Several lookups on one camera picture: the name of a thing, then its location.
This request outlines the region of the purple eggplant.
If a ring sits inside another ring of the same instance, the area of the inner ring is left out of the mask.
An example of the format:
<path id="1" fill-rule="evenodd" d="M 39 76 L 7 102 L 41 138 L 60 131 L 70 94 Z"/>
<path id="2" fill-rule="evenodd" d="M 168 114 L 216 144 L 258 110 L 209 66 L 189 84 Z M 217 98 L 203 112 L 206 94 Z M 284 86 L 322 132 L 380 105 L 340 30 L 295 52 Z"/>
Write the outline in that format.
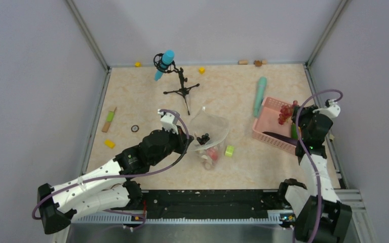
<path id="1" fill-rule="evenodd" d="M 291 145 L 294 145 L 294 146 L 297 145 L 297 139 L 294 139 L 294 138 L 291 138 L 291 137 L 286 137 L 284 135 L 273 133 L 273 132 L 263 132 L 263 134 L 266 134 L 268 136 L 271 136 L 271 137 L 273 137 L 275 139 L 278 139 L 280 141 L 283 141 L 285 143 L 288 143 L 288 144 L 291 144 Z"/>

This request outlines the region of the red grape bunch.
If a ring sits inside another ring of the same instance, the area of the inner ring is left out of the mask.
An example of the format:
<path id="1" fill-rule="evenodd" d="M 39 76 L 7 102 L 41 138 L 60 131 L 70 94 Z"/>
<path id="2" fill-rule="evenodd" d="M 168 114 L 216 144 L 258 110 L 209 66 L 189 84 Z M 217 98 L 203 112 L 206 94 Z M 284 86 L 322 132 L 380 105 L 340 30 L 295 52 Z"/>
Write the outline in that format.
<path id="1" fill-rule="evenodd" d="M 297 106 L 298 106 L 297 100 L 294 100 L 291 105 L 282 105 L 278 117 L 278 124 L 284 125 L 284 124 L 293 123 L 292 117 L 293 117 L 294 109 Z"/>

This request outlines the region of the black grape bunch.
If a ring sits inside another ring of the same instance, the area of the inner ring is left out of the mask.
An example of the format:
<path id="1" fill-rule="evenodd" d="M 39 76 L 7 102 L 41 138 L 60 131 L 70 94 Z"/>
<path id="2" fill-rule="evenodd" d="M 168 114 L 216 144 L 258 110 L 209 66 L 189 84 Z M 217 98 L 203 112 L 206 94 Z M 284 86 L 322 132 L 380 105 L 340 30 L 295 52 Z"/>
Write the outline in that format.
<path id="1" fill-rule="evenodd" d="M 200 137 L 197 137 L 197 142 L 200 145 L 205 145 L 209 140 L 210 140 L 209 133 L 205 133 L 205 134 L 201 135 Z"/>

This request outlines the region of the clear zip top bag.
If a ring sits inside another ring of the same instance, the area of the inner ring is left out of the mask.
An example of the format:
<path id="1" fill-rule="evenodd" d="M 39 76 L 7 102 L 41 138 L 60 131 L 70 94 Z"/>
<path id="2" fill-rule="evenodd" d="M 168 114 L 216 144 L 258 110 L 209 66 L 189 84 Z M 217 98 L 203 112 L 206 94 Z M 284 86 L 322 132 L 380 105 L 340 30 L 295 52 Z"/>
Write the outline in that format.
<path id="1" fill-rule="evenodd" d="M 217 162 L 224 155 L 225 140 L 230 131 L 228 119 L 213 114 L 203 106 L 190 121 L 188 131 L 194 140 L 188 147 L 188 153 L 195 155 L 205 170 L 215 168 Z M 197 142 L 197 137 L 209 133 L 210 140 L 205 145 Z M 212 161 L 206 153 L 209 148 L 215 148 L 219 152 L 217 161 Z"/>

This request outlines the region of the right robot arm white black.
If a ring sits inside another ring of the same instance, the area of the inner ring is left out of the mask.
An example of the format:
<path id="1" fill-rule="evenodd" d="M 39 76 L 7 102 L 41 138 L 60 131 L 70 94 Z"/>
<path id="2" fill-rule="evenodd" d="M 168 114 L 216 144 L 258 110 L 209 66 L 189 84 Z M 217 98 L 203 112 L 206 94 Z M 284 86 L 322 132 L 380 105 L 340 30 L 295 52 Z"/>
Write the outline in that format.
<path id="1" fill-rule="evenodd" d="M 352 209 L 335 192 L 327 169 L 325 139 L 338 117 L 340 107 L 315 105 L 295 109 L 294 122 L 299 126 L 295 155 L 306 182 L 286 179 L 280 185 L 277 203 L 292 208 L 294 238 L 302 242 L 344 242 L 352 218 Z"/>

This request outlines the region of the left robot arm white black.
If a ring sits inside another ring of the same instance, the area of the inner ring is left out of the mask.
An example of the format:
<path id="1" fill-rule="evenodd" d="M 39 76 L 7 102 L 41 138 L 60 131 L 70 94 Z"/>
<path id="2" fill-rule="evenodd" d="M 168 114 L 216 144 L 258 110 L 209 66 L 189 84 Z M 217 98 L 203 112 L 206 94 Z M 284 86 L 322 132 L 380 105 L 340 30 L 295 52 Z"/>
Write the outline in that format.
<path id="1" fill-rule="evenodd" d="M 69 182 L 37 190 L 37 205 L 44 233 L 54 234 L 73 221 L 96 212 L 120 208 L 135 210 L 143 201 L 136 177 L 151 175 L 150 167 L 172 153 L 181 160 L 193 141 L 181 127 L 177 131 L 154 130 L 135 146 L 124 149 L 99 168 Z"/>

